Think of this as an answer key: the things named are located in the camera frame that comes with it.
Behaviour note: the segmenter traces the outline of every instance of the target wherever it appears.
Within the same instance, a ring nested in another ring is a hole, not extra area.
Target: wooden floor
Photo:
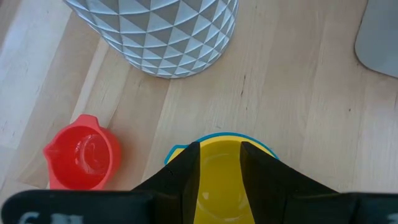
[[[339,191],[398,192],[398,80],[364,68],[366,0],[243,0],[225,54],[190,78],[131,67],[61,0],[0,6],[0,200],[48,182],[43,147],[81,113],[119,138],[107,188],[129,190],[174,144],[250,135]]]

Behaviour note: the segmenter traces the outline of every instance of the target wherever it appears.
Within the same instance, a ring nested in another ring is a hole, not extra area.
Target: yellow plastic bowl
[[[215,133],[197,140],[200,142],[200,183],[194,223],[254,223],[239,162],[243,141],[277,158],[266,145],[243,134]],[[174,146],[165,164],[186,147]]]

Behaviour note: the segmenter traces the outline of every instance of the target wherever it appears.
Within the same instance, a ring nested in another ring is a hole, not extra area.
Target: triangular pattern
[[[195,35],[195,34],[199,33],[204,28],[210,26],[210,24],[211,24],[211,22],[208,19],[206,19],[203,16],[199,15],[198,19],[197,19],[197,23],[195,24],[195,26],[193,28],[192,34]]]
[[[209,59],[211,57],[211,51],[209,51],[207,54],[205,54],[203,57],[200,57],[198,60],[201,62],[209,62]]]
[[[169,42],[172,44],[172,43],[176,43],[176,42],[181,41],[181,40],[186,40],[188,38],[190,38],[189,35],[187,35],[186,33],[182,32],[179,28],[173,27],[172,28],[172,33],[170,34]]]
[[[168,6],[169,4],[173,4],[179,0],[150,0],[150,9],[153,11],[154,9],[160,9],[165,6]]]
[[[160,57],[157,54],[151,52],[147,48],[144,48],[144,53],[142,54],[142,58],[145,59],[145,60],[147,60],[147,59],[162,59],[162,57]]]
[[[175,65],[179,65],[180,62],[181,62],[181,58],[182,58],[182,55],[175,56],[175,57],[170,57],[170,58],[165,58],[165,59],[168,60],[169,62],[175,64]]]
[[[137,1],[141,6],[144,6],[148,10],[150,10],[150,1],[148,0],[135,0]]]
[[[200,55],[200,50],[203,46],[201,45],[200,47],[191,50],[190,52],[187,52],[186,54],[193,57],[193,58],[199,58]]]
[[[200,12],[201,1],[199,0],[182,0],[182,1],[185,2],[187,5],[189,5],[196,12]]]
[[[95,20],[93,19],[93,16],[91,15],[91,13],[85,9],[81,9],[79,7],[75,8],[75,12],[78,16],[80,16],[82,19],[84,19],[85,21],[91,23],[91,24],[95,24]]]
[[[115,12],[116,14],[119,14],[119,1],[115,0],[98,0],[98,1],[101,2],[108,9]]]
[[[119,0],[119,13],[123,14],[137,14],[149,12],[149,10],[138,1],[132,0]]]
[[[195,62],[195,61],[196,61],[195,58],[185,54],[181,58],[180,65],[185,65],[185,64],[188,64],[188,63],[191,63],[191,62]]]
[[[225,11],[226,8],[227,5],[223,1],[218,1],[214,17],[217,18],[219,15],[221,15],[221,13]]]
[[[194,60],[194,61],[192,61],[190,63],[186,63],[186,64],[183,64],[183,65],[180,65],[180,67],[185,68],[185,69],[190,71],[193,68],[193,66],[195,65],[195,62],[196,62],[196,60]]]
[[[146,72],[146,73],[150,73],[150,74],[155,74],[155,72],[153,70],[150,70],[149,67],[144,67],[142,66],[142,71]]]
[[[182,67],[177,67],[175,74],[178,75],[178,74],[186,73],[186,72],[190,72],[190,71],[185,68],[182,68]]]
[[[219,56],[218,51],[213,50],[213,51],[211,52],[210,60],[214,59],[214,58],[217,57],[217,56]]]
[[[200,47],[202,45],[203,45],[203,43],[200,42],[199,40],[196,40],[195,38],[191,38],[191,39],[188,40],[188,45],[187,45],[187,48],[185,50],[187,52],[189,52],[189,51],[191,51],[193,49],[196,49],[196,48],[198,48],[198,47]]]
[[[102,0],[97,1],[87,1],[87,6],[90,12],[98,13],[98,14],[106,14],[106,15],[117,15],[118,9],[115,11],[111,9],[107,5],[105,5]]]
[[[200,54],[199,57],[203,57],[204,55],[206,55],[208,52],[211,52],[213,50],[212,47],[209,47],[207,45],[204,45],[201,50],[200,50]]]
[[[153,12],[169,22],[171,25],[175,24],[175,18],[179,9],[180,1],[169,4],[165,7],[155,9]]]
[[[216,41],[215,45],[218,45],[221,41],[224,40],[224,38],[225,38],[225,35],[222,32],[218,33],[217,41]]]
[[[142,63],[142,59],[141,59],[141,58],[135,58],[135,57],[129,57],[129,56],[127,56],[126,58],[127,58],[127,60],[129,60],[130,62],[135,63],[135,64],[141,66],[141,63]]]
[[[98,14],[98,13],[92,13],[92,15],[94,21],[96,22],[96,25],[99,28],[113,32],[120,31],[118,15],[108,15],[108,14]]]
[[[231,19],[231,16],[232,16],[232,12],[231,12],[229,9],[225,10],[225,15],[224,15],[224,18],[223,18],[223,23],[222,23],[221,26],[224,26],[224,25]]]
[[[217,29],[217,27],[215,27],[213,24],[210,25],[210,29],[209,29],[209,32],[207,34],[206,41],[209,41],[212,37],[217,35],[219,32],[220,32],[220,30]]]
[[[129,33],[129,34],[145,34],[146,32],[138,27],[137,25],[133,24],[131,21],[127,20],[123,16],[119,17],[120,21],[120,30],[122,33]]]
[[[202,0],[201,1],[201,7],[200,7],[200,12],[208,8],[212,3],[217,2],[217,0]]]
[[[74,6],[74,8],[89,10],[86,0],[65,0],[65,1]]]
[[[165,70],[163,70],[163,69],[161,69],[161,68],[157,71],[157,74],[158,74],[158,75],[165,75],[165,76],[172,75],[171,73],[166,72]]]
[[[205,65],[206,65],[205,62],[201,62],[201,61],[197,60],[197,61],[195,62],[195,64],[193,65],[193,68],[192,68],[192,69],[200,68],[200,67],[203,67],[203,66],[205,66]]]
[[[153,52],[154,54],[158,55],[160,58],[163,58],[166,53],[167,46],[147,47],[147,49],[150,50],[151,52]]]
[[[209,30],[210,30],[210,26],[208,26],[208,27],[204,28],[203,30],[199,31],[199,33],[195,34],[193,37],[196,40],[199,40],[200,42],[205,43],[207,35],[209,33]]]
[[[152,68],[156,68],[156,66],[155,65],[153,65],[153,64],[151,64],[150,62],[148,62],[146,59],[142,59],[142,66],[145,66],[145,67],[152,67]]]
[[[64,1],[134,67],[162,78],[215,63],[238,12],[238,0]]]
[[[187,50],[188,41],[191,39],[181,40],[180,42],[170,44],[170,46],[173,47],[174,49],[178,50],[181,53],[185,53]]]
[[[157,14],[150,12],[149,22],[148,22],[148,32],[162,30],[170,27],[170,23],[162,19]]]
[[[202,15],[204,18],[208,19],[209,21],[213,21],[216,9],[217,9],[217,1],[213,1],[208,7],[204,8],[200,12],[200,15]]]
[[[154,65],[155,67],[159,67],[159,65],[160,65],[160,62],[162,61],[162,59],[144,59],[144,60],[146,60],[147,62],[149,62],[151,65]]]
[[[131,50],[134,52],[136,55],[140,56],[142,58],[142,55],[144,54],[144,49],[142,47],[126,47],[125,48]]]
[[[169,57],[175,57],[175,56],[179,56],[182,55],[181,52],[179,52],[178,50],[175,50],[173,47],[171,46],[167,46],[166,48],[166,52],[164,53],[164,57],[165,58],[169,58]]]
[[[158,31],[153,31],[150,34],[167,44],[170,42],[173,29],[173,27],[164,28]]]
[[[187,3],[180,1],[180,7],[178,8],[174,24],[185,22],[197,14],[198,12],[192,9]]]
[[[160,47],[160,46],[166,46],[164,42],[159,40],[158,38],[154,37],[151,34],[146,34],[145,36],[145,47]]]
[[[216,45],[218,35],[214,35],[208,42],[205,42],[205,44],[209,47],[214,47]]]
[[[118,32],[111,32],[111,31],[107,31],[107,30],[102,30],[102,35],[104,38],[113,41],[117,44],[122,44],[122,37],[120,35],[120,33]]]
[[[160,68],[170,68],[170,67],[175,67],[175,64],[173,64],[173,63],[171,63],[171,62],[169,62],[169,61],[167,61],[165,59],[162,59],[162,61],[160,62],[159,67]]]
[[[122,34],[124,37],[131,39],[135,43],[139,44],[141,47],[145,45],[146,34]]]
[[[123,47],[123,52],[129,56],[130,58],[134,57],[134,58],[141,58],[141,55],[136,54],[135,52],[133,52],[130,48],[127,47]]]
[[[121,17],[127,19],[132,22],[136,26],[138,26],[142,30],[147,30],[149,23],[149,13],[140,13],[140,14],[125,14],[121,15]]]
[[[191,19],[189,19],[183,23],[176,25],[176,27],[179,28],[184,33],[186,33],[188,35],[192,35],[193,28],[195,27],[197,20],[198,20],[198,15],[192,17]]]

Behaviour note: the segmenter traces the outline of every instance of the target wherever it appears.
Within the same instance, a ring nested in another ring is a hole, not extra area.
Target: gray object
[[[368,68],[398,77],[398,0],[369,0],[355,51]]]
[[[163,78],[216,62],[235,27],[238,0],[65,0],[129,62]]]

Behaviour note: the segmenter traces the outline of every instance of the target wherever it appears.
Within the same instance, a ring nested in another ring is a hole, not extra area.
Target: red measuring cup
[[[82,114],[44,148],[50,189],[102,190],[120,164],[116,137]]]

